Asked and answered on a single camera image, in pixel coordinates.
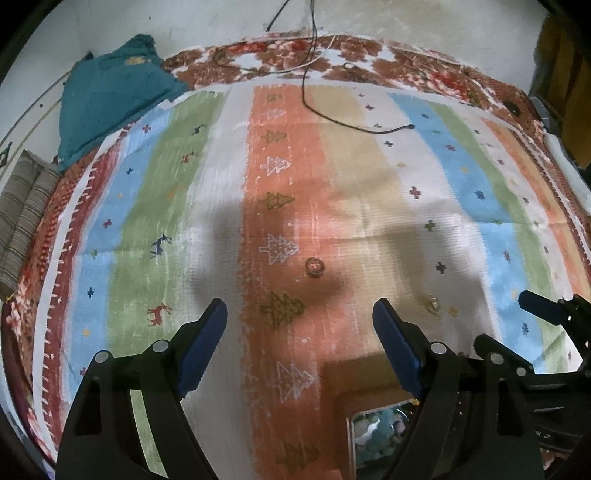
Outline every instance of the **blue stripe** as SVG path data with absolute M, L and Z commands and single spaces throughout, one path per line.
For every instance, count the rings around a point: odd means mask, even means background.
M 91 213 L 94 224 L 86 227 L 86 245 L 77 253 L 80 257 L 79 273 L 71 280 L 71 285 L 78 285 L 79 291 L 72 292 L 75 297 L 69 299 L 68 308 L 72 332 L 72 347 L 68 355 L 72 396 L 82 380 L 82 367 L 90 364 L 97 351 L 108 349 L 108 294 L 115 250 L 121 243 L 121 229 L 135 205 L 152 151 L 160 135 L 168 128 L 171 111 L 155 108 L 131 128 L 122 141 L 126 147 L 119 154 L 121 164 L 113 172 L 108 191 L 104 192 L 96 210 Z M 147 133 L 142 129 L 145 125 L 151 128 Z M 105 228 L 103 223 L 109 219 L 112 224 Z M 93 290 L 92 298 L 87 294 L 90 288 Z M 88 337 L 82 333 L 84 328 L 90 331 Z
M 398 93 L 391 93 L 390 97 L 396 101 L 410 122 L 416 125 L 415 132 L 437 156 L 454 196 L 480 230 L 502 342 L 533 362 L 543 351 L 542 334 L 535 318 L 521 310 L 517 299 L 513 299 L 511 295 L 512 290 L 520 293 L 529 287 L 511 215 L 495 197 L 485 172 L 447 129 L 428 102 Z M 461 167 L 466 167 L 468 172 L 462 172 Z M 483 200 L 478 198 L 477 192 L 482 192 Z M 505 261 L 505 251 L 511 252 L 511 262 Z M 529 328 L 527 336 L 522 331 L 524 323 Z M 543 373 L 541 370 L 544 369 L 545 366 L 540 365 L 537 372 Z

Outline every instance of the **teal cloth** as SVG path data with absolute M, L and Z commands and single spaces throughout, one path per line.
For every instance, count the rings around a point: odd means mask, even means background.
M 165 72 L 161 64 L 154 39 L 136 35 L 114 52 L 74 66 L 61 97 L 61 171 L 107 135 L 188 90 L 187 84 Z

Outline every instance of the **black cable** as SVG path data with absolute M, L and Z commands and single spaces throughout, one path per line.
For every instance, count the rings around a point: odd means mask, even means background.
M 312 58 L 314 58 L 314 54 L 316 53 L 316 47 L 318 46 L 318 29 L 316 28 L 316 18 L 314 16 L 315 9 L 316 9 L 316 0 L 310 0 L 310 15 L 312 17 L 312 42 L 310 43 L 310 46 L 308 47 L 308 52 L 306 53 L 306 59 L 303 61 L 303 63 L 306 63 L 308 58 L 310 58 L 310 53 L 312 55 Z M 310 65 L 307 65 L 306 68 L 304 69 L 304 76 L 301 79 L 301 101 L 308 110 L 310 110 L 312 113 L 315 113 L 319 117 L 322 117 L 325 120 L 333 122 L 334 124 L 340 125 L 342 127 L 352 128 L 353 130 L 357 130 L 358 132 L 364 132 L 364 133 L 372 134 L 372 135 L 392 134 L 392 133 L 398 132 L 400 130 L 405 130 L 405 129 L 413 130 L 415 128 L 415 125 L 408 124 L 408 125 L 403 125 L 401 127 L 392 128 L 390 130 L 382 130 L 382 131 L 368 130 L 366 128 L 356 127 L 355 125 L 346 124 L 344 122 L 341 122 L 340 120 L 331 118 L 328 115 L 325 115 L 322 112 L 319 112 L 318 110 L 316 110 L 315 108 L 310 106 L 308 104 L 308 102 L 306 102 L 306 76 L 308 75 L 309 70 L 310 70 Z
M 270 32 L 271 31 L 271 27 L 273 26 L 273 24 L 275 23 L 275 20 L 277 20 L 277 18 L 279 17 L 279 15 L 281 15 L 281 12 L 283 12 L 283 9 L 285 8 L 285 6 L 290 2 L 290 0 L 285 0 L 285 2 L 283 3 L 283 5 L 281 6 L 281 8 L 279 9 L 279 11 L 275 14 L 275 16 L 273 17 L 273 20 L 271 20 L 271 23 L 269 23 L 269 26 L 267 27 L 267 31 Z

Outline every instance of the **green stripe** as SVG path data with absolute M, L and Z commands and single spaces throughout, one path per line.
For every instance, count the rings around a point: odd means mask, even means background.
M 183 275 L 183 247 L 179 224 L 187 191 L 217 121 L 225 96 L 201 92 L 174 107 L 170 124 L 158 140 L 146 170 L 137 201 L 122 228 L 122 240 L 115 251 L 110 285 L 108 342 L 115 357 L 142 352 L 154 341 L 171 338 L 177 280 Z M 199 134 L 194 127 L 205 124 Z M 193 152 L 188 163 L 182 156 Z M 163 244 L 164 254 L 150 258 L 150 247 L 162 234 L 172 238 Z M 151 326 L 148 309 L 164 302 L 173 308 L 163 312 L 162 325 Z
M 550 278 L 550 270 L 542 258 L 540 252 L 542 245 L 538 236 L 531 229 L 531 222 L 527 218 L 522 201 L 517 198 L 505 181 L 505 177 L 497 169 L 487 153 L 480 147 L 474 132 L 456 115 L 455 111 L 446 105 L 429 102 L 433 110 L 437 112 L 448 130 L 472 156 L 474 161 L 487 176 L 494 195 L 502 207 L 509 213 L 521 256 L 524 260 L 525 273 L 530 283 L 530 290 L 548 299 L 554 298 L 553 285 Z M 564 339 L 559 340 L 561 329 L 538 319 L 544 343 L 544 355 L 542 360 L 546 364 L 548 372 L 558 371 L 564 368 Z

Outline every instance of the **striped cushion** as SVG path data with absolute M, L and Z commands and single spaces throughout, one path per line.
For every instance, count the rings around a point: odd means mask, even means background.
M 0 264 L 25 200 L 40 172 L 41 167 L 24 151 L 0 195 Z
M 0 261 L 0 296 L 6 298 L 17 290 L 33 235 L 59 179 L 59 174 L 53 170 L 43 170 L 26 197 Z

